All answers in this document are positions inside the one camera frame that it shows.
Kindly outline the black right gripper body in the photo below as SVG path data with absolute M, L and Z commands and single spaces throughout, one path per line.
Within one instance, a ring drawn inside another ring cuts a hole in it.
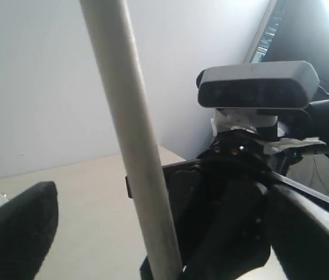
M 144 167 L 127 176 L 128 196 L 149 233 L 142 279 L 237 279 L 263 267 L 275 254 L 287 268 L 278 225 L 267 222 L 276 206 L 269 187 L 253 180 L 267 170 L 259 140 L 274 132 L 219 133 L 196 159 Z

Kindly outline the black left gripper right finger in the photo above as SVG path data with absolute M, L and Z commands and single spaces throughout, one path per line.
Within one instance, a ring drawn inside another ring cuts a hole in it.
M 273 185 L 268 231 L 288 279 L 329 279 L 329 199 Z

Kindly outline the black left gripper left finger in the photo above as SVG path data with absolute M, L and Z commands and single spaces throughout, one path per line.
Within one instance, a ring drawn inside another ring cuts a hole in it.
M 54 182 L 39 182 L 0 206 L 0 279 L 34 279 L 58 228 Z

